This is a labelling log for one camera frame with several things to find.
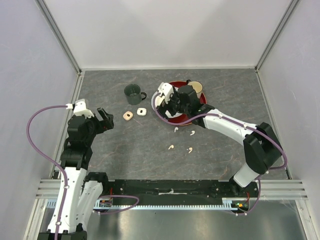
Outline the white earbud case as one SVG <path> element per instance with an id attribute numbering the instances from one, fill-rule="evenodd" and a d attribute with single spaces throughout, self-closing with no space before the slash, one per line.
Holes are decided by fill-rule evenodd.
<path id="1" fill-rule="evenodd" d="M 146 116 L 147 115 L 147 109 L 143 108 L 143 107 L 140 107 L 140 108 L 137 109 L 136 114 L 138 116 Z"/>

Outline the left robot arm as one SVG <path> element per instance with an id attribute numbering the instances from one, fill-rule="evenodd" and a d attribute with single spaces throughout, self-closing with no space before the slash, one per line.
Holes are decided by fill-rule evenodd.
<path id="1" fill-rule="evenodd" d="M 114 128 L 113 115 L 102 107 L 95 114 L 73 114 L 68 121 L 67 138 L 60 156 L 60 188 L 53 216 L 39 240 L 85 240 L 87 225 L 98 197 L 110 191 L 105 172 L 88 172 L 95 137 Z"/>

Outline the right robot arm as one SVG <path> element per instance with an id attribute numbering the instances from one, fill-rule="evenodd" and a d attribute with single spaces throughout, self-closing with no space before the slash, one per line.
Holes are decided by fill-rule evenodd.
<path id="1" fill-rule="evenodd" d="M 202 103 L 190 85 L 175 88 L 167 82 L 158 87 L 151 100 L 157 116 L 169 124 L 176 114 L 187 116 L 182 125 L 192 123 L 204 129 L 216 131 L 243 146 L 245 163 L 228 181 L 229 191 L 235 197 L 242 196 L 248 185 L 283 158 L 281 169 L 286 168 L 288 159 L 273 128 L 266 122 L 247 123 L 228 116 L 217 108 Z"/>

